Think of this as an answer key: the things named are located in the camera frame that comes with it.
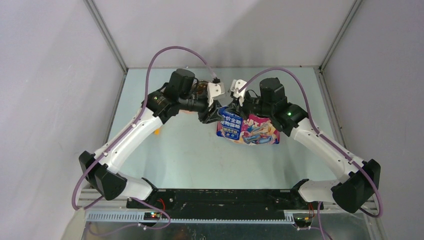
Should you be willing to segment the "colourful cat food bag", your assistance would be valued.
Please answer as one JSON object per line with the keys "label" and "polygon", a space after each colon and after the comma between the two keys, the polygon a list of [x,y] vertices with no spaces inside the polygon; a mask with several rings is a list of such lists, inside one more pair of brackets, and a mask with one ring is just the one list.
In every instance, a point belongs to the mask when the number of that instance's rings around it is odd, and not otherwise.
{"label": "colourful cat food bag", "polygon": [[280,132],[272,125],[269,118],[253,114],[247,119],[227,111],[219,110],[223,120],[217,123],[216,135],[236,144],[243,145],[277,145],[280,143]]}

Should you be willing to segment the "pink double pet feeder base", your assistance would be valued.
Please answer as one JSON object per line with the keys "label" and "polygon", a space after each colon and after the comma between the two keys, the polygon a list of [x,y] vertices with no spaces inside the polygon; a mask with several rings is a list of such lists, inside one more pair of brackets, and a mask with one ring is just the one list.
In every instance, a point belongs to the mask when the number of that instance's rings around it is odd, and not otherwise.
{"label": "pink double pet feeder base", "polygon": [[189,111],[189,110],[185,110],[185,109],[179,110],[179,113],[180,114],[188,114],[188,115],[197,115],[198,114],[198,112],[196,112],[196,111]]}

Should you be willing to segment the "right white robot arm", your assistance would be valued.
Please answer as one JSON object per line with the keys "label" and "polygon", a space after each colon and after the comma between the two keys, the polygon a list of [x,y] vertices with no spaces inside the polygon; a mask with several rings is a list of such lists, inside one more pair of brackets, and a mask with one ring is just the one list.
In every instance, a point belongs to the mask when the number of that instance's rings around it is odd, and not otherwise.
{"label": "right white robot arm", "polygon": [[324,181],[301,180],[291,189],[291,204],[297,209],[304,209],[310,202],[329,202],[348,213],[360,210],[379,187],[380,164],[374,159],[365,161],[349,153],[313,126],[307,111],[288,102],[278,78],[263,79],[257,97],[244,89],[246,85],[247,82],[241,79],[232,82],[229,91],[233,101],[228,110],[242,118],[251,115],[268,118],[278,132],[319,156],[336,177],[335,180]]}

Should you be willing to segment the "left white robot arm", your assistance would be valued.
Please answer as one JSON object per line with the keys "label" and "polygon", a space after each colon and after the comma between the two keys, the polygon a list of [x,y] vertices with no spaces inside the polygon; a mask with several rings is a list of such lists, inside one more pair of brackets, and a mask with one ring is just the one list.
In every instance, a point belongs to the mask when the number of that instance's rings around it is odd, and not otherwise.
{"label": "left white robot arm", "polygon": [[121,167],[134,150],[154,131],[180,111],[195,112],[203,124],[219,122],[224,85],[218,79],[200,81],[189,70],[178,68],[168,82],[149,93],[130,122],[109,142],[93,153],[78,157],[84,178],[107,201],[117,197],[136,198],[145,208],[158,202],[155,186],[145,178],[134,178]]}

